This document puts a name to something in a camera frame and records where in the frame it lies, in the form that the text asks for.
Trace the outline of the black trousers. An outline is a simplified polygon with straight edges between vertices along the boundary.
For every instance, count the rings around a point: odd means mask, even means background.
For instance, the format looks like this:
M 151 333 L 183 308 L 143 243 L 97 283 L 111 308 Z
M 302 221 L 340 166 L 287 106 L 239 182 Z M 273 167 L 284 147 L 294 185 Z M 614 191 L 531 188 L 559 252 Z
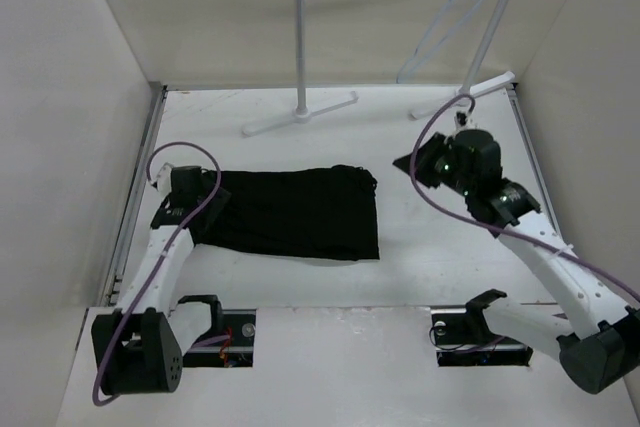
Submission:
M 336 261 L 380 258 L 377 180 L 362 167 L 224 171 L 230 199 L 198 244 Z

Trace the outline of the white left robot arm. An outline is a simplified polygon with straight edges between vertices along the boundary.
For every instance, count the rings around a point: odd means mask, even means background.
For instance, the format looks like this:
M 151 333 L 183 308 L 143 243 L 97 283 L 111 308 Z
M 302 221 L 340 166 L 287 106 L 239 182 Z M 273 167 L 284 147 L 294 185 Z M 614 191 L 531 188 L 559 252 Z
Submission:
M 114 310 L 96 316 L 91 326 L 95 405 L 121 395 L 175 391 L 190 348 L 223 337 L 216 296 L 174 297 L 184 263 L 230 200 L 220 184 L 220 173 L 196 166 L 166 164 L 159 172 L 154 186 L 163 201 L 140 267 Z

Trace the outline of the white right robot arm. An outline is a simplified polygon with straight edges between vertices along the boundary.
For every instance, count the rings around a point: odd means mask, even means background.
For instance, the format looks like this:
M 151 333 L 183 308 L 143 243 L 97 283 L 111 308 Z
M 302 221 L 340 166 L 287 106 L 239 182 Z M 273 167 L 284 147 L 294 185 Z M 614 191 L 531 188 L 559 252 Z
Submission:
M 418 192 L 446 186 L 461 195 L 469 213 L 465 223 L 489 231 L 515 254 L 564 313 L 544 315 L 491 289 L 465 305 L 463 327 L 471 340 L 519 341 L 556 360 L 592 395 L 638 368 L 638 309 L 574 255 L 522 185 L 504 177 L 501 149 L 489 132 L 436 133 L 393 164 Z

